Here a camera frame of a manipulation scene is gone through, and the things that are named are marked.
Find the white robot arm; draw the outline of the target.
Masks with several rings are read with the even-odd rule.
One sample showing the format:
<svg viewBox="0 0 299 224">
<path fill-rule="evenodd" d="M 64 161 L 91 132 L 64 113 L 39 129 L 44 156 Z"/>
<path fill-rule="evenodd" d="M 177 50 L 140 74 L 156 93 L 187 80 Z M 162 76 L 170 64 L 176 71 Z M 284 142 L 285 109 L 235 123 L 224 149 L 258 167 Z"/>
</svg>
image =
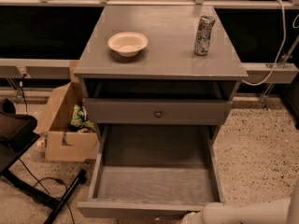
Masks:
<svg viewBox="0 0 299 224">
<path fill-rule="evenodd" d="M 179 224 L 299 224 L 299 180 L 290 198 L 244 206 L 209 203 Z"/>
</svg>

